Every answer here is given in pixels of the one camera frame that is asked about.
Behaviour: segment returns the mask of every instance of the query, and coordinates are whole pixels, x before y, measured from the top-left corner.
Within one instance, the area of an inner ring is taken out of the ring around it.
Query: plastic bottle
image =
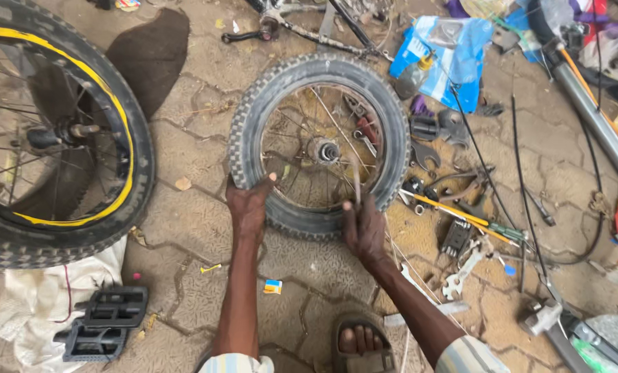
[[[402,101],[415,96],[424,81],[427,80],[434,54],[435,51],[432,50],[428,55],[421,57],[418,63],[409,64],[401,73],[399,79],[396,80],[396,94]]]

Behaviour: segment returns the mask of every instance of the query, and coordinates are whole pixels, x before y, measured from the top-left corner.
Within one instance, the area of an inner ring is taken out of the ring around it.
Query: sandal
[[[346,328],[361,325],[371,328],[374,336],[380,337],[383,349],[368,351],[364,354],[347,354],[339,351],[339,335]],[[348,313],[339,316],[332,327],[332,372],[333,373],[394,373],[394,355],[392,346],[383,332],[360,313]]]

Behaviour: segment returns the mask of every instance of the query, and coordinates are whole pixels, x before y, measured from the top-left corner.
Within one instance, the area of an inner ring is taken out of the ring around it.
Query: sleeve
[[[489,348],[473,336],[463,336],[442,352],[436,373],[510,373]]]
[[[267,356],[259,362],[244,354],[222,354],[207,360],[199,373],[274,373],[274,365]]]

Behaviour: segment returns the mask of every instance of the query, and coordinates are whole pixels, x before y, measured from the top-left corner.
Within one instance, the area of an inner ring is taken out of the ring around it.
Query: bicycle tire
[[[0,0],[0,29],[43,40],[50,46],[43,47],[60,50],[91,69],[113,100],[122,106],[133,155],[127,179],[131,187],[116,207],[94,217],[90,224],[79,222],[60,228],[36,223],[24,225],[0,216],[0,267],[50,267],[92,256],[131,229],[152,192],[155,157],[142,110],[125,80],[97,47],[37,4]]]
[[[385,211],[396,197],[408,168],[410,133],[392,86],[361,61],[340,55],[303,55],[280,61],[245,91],[233,116],[228,145],[230,170],[238,188],[250,189],[264,176],[261,134],[268,115],[283,97],[306,84],[342,84],[365,97],[381,119],[385,160],[371,189],[376,208]],[[295,238],[335,240],[341,235],[341,209],[317,213],[292,206],[275,193],[265,202],[268,225]]]

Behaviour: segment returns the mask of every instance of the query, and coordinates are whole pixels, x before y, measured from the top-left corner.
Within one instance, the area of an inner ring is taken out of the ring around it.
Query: hand
[[[238,189],[229,175],[226,186],[226,203],[233,219],[233,236],[247,236],[260,245],[263,242],[265,199],[274,188],[277,174],[271,173],[252,189]]]
[[[358,212],[350,201],[344,202],[342,207],[344,221],[341,236],[351,252],[365,267],[376,261],[389,259],[383,249],[385,217],[376,210],[373,194],[364,196],[362,208]]]

